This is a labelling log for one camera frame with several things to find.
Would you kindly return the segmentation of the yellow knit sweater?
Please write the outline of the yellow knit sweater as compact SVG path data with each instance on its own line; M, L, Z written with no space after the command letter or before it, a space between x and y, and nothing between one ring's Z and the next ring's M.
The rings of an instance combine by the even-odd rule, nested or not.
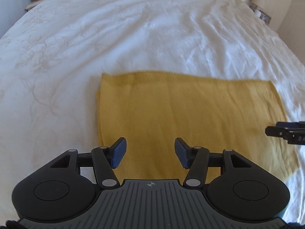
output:
M176 138L211 152L233 149L282 181L300 167L294 146L265 134L266 127L286 120L270 81L169 72L103 74L96 97L100 145L127 140L115 170L119 180L184 180Z

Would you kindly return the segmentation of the left white nightstand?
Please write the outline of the left white nightstand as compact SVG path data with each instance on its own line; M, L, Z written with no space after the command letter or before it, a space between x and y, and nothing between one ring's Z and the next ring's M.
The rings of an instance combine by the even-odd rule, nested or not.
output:
M43 2L44 0L38 0L38 1L34 1L34 2L31 2L30 4L28 4L26 7L25 7L25 10L26 11L30 11L31 9L33 9L34 7L36 7L38 4L40 4L41 2Z

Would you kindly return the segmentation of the white cylinder speaker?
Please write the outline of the white cylinder speaker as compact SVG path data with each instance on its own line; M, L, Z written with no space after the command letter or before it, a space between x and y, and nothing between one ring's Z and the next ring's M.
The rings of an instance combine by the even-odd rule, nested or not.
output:
M261 16L261 11L258 10L258 9L256 9L256 10L254 11L254 14L255 14L257 17L260 17L260 16Z

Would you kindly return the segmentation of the white embroidered bedspread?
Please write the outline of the white embroidered bedspread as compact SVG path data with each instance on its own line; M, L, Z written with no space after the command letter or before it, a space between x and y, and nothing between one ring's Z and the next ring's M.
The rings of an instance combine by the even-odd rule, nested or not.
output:
M270 81L286 120L304 120L304 65L243 2L46 0L1 38L1 222L17 218L20 180L69 148L100 146L101 77L135 72ZM284 218L304 223L295 150Z

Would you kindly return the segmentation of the right wooden photo frame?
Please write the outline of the right wooden photo frame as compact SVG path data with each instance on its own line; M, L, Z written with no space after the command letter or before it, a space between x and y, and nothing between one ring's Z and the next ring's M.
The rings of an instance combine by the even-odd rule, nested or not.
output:
M263 21L265 22L265 24L267 24L267 25L270 24L271 17L270 17L268 14L266 14L266 13L264 13L264 12L261 11L261 15L259 16L259 18L260 18L261 20L263 20Z

